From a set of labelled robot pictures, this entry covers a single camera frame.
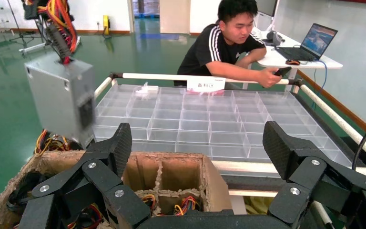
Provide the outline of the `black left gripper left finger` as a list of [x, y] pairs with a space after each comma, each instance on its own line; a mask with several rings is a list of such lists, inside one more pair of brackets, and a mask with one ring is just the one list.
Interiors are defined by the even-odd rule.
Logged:
[[94, 203], [114, 228], [138, 228], [150, 218], [150, 208], [122, 181], [131, 151], [131, 127], [121, 123], [111, 138], [92, 143], [74, 166], [33, 189], [19, 227], [65, 229]]

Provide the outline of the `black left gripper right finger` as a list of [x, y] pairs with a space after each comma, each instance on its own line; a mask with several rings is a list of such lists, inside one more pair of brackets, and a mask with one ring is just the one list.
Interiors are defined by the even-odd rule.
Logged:
[[275, 121], [264, 125], [264, 150], [285, 185], [268, 215], [290, 228], [313, 202], [338, 214], [348, 229], [366, 229], [366, 175], [329, 159], [313, 142], [289, 136]]

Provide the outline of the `man's right hand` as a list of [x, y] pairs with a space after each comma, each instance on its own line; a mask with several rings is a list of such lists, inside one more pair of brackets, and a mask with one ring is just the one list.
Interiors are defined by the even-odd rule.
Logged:
[[264, 88], [269, 88], [282, 79], [282, 76], [277, 76], [275, 73], [279, 68], [267, 67], [261, 70], [257, 77], [257, 82]]

